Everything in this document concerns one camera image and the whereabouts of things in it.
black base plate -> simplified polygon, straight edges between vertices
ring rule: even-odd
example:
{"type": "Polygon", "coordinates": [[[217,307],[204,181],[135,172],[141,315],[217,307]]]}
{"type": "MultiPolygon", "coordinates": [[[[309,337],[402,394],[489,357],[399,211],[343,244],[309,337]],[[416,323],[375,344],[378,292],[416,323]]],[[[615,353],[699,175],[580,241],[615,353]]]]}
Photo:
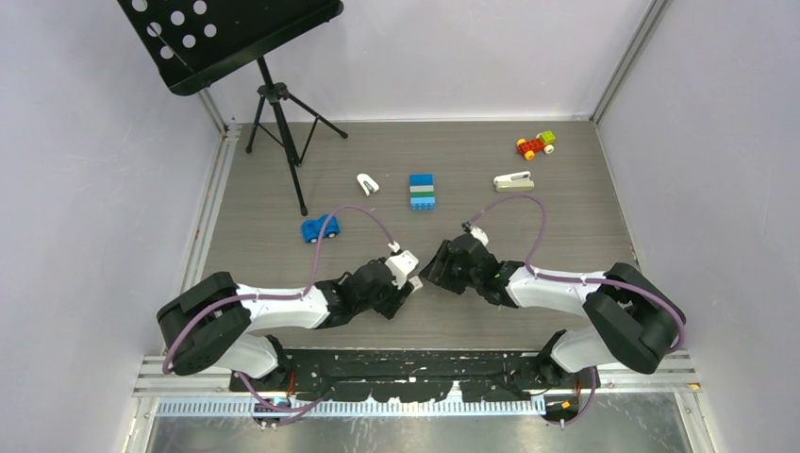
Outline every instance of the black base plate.
{"type": "MultiPolygon", "coordinates": [[[[521,351],[287,349],[291,370],[280,384],[251,379],[257,391],[285,392],[294,372],[294,391],[301,400],[323,395],[334,401],[441,401],[458,381],[464,402],[521,401],[525,392],[543,391],[533,358],[521,351]]],[[[565,382],[563,388],[571,388],[565,382]]],[[[231,376],[230,390],[246,392],[231,376]]]]}

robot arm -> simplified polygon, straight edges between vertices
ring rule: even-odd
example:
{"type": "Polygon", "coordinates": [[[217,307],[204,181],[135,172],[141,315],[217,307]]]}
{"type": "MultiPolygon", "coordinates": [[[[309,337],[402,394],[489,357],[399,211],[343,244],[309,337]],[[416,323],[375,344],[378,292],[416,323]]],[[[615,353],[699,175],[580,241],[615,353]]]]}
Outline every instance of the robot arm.
{"type": "Polygon", "coordinates": [[[666,310],[638,294],[592,281],[616,280],[657,294],[685,323],[683,313],[632,266],[617,263],[607,272],[590,274],[534,269],[531,274],[522,261],[498,261],[480,228],[464,224],[464,230],[442,242],[421,277],[456,294],[475,288],[493,305],[566,311],[592,323],[550,339],[535,364],[542,382],[560,385],[582,369],[616,361],[652,374],[675,340],[678,326],[666,310]]]}
{"type": "Polygon", "coordinates": [[[158,312],[168,347],[204,308],[230,296],[242,300],[212,312],[191,331],[177,349],[173,371],[191,375],[220,366],[265,378],[285,360],[277,339],[265,336],[270,328],[337,327],[369,309],[392,319],[406,298],[422,287],[419,278],[409,278],[419,264],[416,257],[399,246],[392,250],[387,259],[370,260],[353,274],[318,281],[293,300],[286,296],[301,294],[303,288],[253,288],[235,283],[227,272],[206,277],[158,312]]]}

gray floor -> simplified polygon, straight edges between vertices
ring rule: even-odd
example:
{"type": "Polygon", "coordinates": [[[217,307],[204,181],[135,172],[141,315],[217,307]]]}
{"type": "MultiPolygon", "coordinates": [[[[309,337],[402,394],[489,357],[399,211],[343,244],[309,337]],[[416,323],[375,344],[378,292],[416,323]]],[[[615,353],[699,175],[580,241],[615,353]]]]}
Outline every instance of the gray floor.
{"type": "MultiPolygon", "coordinates": [[[[292,125],[303,143],[307,124],[292,125]]],[[[345,123],[341,139],[317,128],[308,157],[299,169],[309,218],[342,204],[359,204],[375,214],[422,265],[443,239],[460,234],[460,224],[501,196],[495,176],[530,170],[533,194],[548,210],[548,229],[534,262],[547,269],[606,270],[615,261],[631,262],[625,224],[608,168],[590,123],[345,123]],[[515,153],[521,137],[552,129],[556,152],[526,161],[515,153]],[[367,173],[380,192],[364,196],[356,182],[367,173]],[[435,177],[437,207],[408,207],[408,175],[435,177]]],[[[303,243],[291,176],[283,151],[260,132],[252,155],[244,153],[249,127],[242,133],[219,213],[205,274],[219,270],[262,288],[304,286],[313,246],[303,243]]],[[[535,205],[512,200],[479,224],[500,260],[522,260],[541,219],[535,205]]],[[[355,271],[369,259],[386,256],[386,240],[372,221],[357,212],[339,216],[342,234],[325,241],[319,278],[355,271]]],[[[278,329],[284,346],[524,348],[536,349],[559,329],[583,327],[573,315],[550,310],[497,309],[475,292],[461,296],[428,284],[397,316],[387,321],[363,313],[349,325],[328,330],[278,329]]]]}

toy car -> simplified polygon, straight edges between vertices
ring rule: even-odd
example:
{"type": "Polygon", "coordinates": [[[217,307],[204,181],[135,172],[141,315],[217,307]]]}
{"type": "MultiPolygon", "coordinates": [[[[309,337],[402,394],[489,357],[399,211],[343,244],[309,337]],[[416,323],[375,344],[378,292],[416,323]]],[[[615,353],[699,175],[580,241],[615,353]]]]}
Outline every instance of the toy car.
{"type": "MultiPolygon", "coordinates": [[[[300,232],[303,233],[303,241],[306,243],[316,243],[317,237],[320,235],[320,229],[327,218],[327,214],[323,215],[317,220],[307,220],[300,226],[300,232]]],[[[336,217],[332,217],[325,228],[325,237],[335,238],[341,231],[339,230],[339,222],[336,217]]]]}
{"type": "Polygon", "coordinates": [[[550,154],[556,150],[553,143],[556,142],[556,134],[553,131],[545,130],[541,134],[536,134],[533,140],[520,139],[517,141],[517,153],[524,157],[525,160],[532,160],[536,153],[544,151],[544,154],[550,154]]]}

black music stand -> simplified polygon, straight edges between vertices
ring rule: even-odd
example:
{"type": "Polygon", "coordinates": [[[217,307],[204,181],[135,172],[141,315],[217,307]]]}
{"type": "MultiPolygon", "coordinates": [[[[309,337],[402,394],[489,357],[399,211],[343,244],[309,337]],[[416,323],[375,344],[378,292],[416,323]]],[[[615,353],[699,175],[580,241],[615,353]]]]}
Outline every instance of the black music stand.
{"type": "Polygon", "coordinates": [[[342,13],[340,0],[117,0],[144,43],[171,92],[188,96],[255,60],[264,79],[258,88],[258,108],[246,151],[261,127],[286,153],[300,213],[308,215],[295,166],[300,166],[317,123],[322,121],[342,138],[347,134],[289,92],[273,83],[264,55],[342,13]],[[297,154],[280,101],[291,100],[314,116],[314,123],[297,154]],[[280,140],[260,123],[264,103],[275,111],[280,140]]]}

